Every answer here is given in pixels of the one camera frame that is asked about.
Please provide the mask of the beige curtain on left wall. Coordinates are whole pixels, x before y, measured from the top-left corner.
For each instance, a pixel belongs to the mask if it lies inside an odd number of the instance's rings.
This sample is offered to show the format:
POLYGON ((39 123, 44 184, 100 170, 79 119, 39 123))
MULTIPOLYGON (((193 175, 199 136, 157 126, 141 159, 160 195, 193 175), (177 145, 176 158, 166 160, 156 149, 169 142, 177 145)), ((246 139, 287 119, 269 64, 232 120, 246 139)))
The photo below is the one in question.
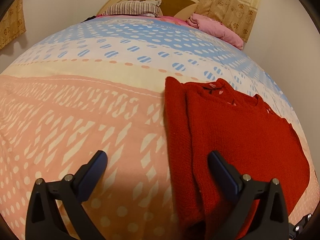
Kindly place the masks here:
POLYGON ((1 20, 0 50, 26 32, 23 0, 14 0, 1 20))

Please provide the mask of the pink pillow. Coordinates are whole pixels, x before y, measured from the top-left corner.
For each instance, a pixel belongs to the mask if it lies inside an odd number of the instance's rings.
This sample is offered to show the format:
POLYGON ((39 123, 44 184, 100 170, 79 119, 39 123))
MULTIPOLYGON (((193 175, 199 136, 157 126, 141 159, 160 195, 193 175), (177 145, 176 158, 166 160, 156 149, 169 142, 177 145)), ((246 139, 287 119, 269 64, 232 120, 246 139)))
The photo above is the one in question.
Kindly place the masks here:
POLYGON ((188 19, 187 23, 196 28, 200 31, 211 35, 213 37, 219 38, 234 47, 238 48, 239 50, 243 50, 244 48, 244 42, 240 38, 239 35, 237 35, 232 30, 228 29, 226 26, 224 26, 219 21, 213 20, 211 18, 208 18, 203 15, 199 15, 196 13, 193 13, 188 19))

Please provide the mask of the striped grey pillow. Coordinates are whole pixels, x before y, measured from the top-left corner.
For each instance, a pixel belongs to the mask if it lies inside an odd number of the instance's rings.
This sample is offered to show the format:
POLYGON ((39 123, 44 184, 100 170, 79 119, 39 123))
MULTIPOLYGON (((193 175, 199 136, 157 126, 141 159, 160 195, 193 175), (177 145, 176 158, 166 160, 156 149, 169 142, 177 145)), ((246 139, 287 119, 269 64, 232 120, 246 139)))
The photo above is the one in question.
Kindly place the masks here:
POLYGON ((110 6, 104 11, 102 16, 126 15, 126 16, 146 16, 159 17, 162 0, 155 1, 123 1, 110 6))

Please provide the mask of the red knitted sweater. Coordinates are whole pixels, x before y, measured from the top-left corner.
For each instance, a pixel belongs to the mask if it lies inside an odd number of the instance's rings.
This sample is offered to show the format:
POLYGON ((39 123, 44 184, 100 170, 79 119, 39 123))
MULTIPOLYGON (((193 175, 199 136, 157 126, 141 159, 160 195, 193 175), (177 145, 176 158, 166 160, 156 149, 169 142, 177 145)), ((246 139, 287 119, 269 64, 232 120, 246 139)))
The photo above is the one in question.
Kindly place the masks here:
POLYGON ((292 125, 259 95, 213 83, 165 81, 169 166, 181 239, 211 239, 232 203, 208 168, 217 151, 240 173, 277 178, 288 212, 308 187, 310 167, 292 125))

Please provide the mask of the beige curtain by headboard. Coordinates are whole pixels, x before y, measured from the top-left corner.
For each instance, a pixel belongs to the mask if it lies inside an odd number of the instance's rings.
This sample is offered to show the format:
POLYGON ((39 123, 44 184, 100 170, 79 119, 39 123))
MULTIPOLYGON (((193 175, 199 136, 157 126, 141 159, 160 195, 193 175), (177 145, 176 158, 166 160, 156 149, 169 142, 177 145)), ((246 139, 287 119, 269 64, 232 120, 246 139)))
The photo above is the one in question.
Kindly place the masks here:
POLYGON ((260 0, 200 0, 195 13, 220 22, 248 42, 260 0))

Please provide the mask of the pink blue dotted bed cover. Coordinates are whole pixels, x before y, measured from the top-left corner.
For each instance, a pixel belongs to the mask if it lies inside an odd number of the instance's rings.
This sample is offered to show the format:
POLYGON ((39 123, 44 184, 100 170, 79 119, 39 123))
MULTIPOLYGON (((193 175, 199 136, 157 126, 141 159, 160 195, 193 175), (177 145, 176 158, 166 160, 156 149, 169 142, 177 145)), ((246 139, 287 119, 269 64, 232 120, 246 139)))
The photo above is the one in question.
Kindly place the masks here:
POLYGON ((168 77, 223 79, 286 119, 310 167, 289 222, 315 211, 319 184, 302 127, 254 61, 191 27, 96 18, 45 38, 1 74, 1 218, 15 239, 26 239, 35 181, 75 174, 97 151, 107 154, 107 167, 82 207, 104 239, 181 239, 165 119, 168 77))

